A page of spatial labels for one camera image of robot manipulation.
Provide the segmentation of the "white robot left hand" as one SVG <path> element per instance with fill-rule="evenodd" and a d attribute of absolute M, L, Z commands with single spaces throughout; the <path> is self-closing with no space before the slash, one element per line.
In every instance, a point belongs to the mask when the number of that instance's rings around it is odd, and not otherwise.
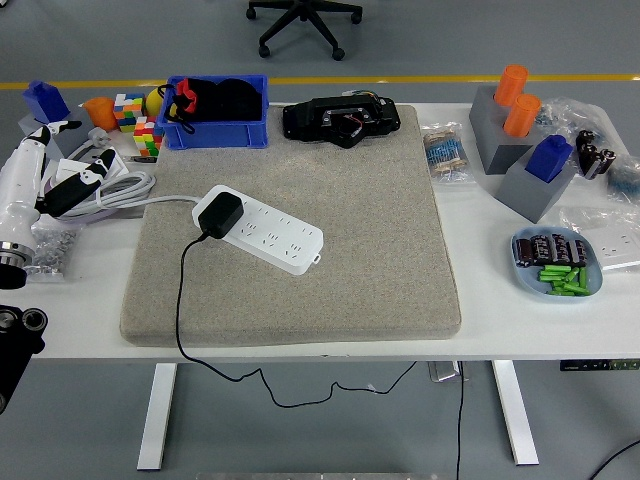
<path fill-rule="evenodd" d="M 40 217 L 38 205 L 59 217 L 96 192 L 116 158 L 108 148 L 80 172 L 70 176 L 39 200 L 46 146 L 58 133 L 77 129 L 79 121 L 58 121 L 41 126 L 24 137 L 1 169 L 1 243 L 23 255 L 36 249 L 32 225 Z"/>

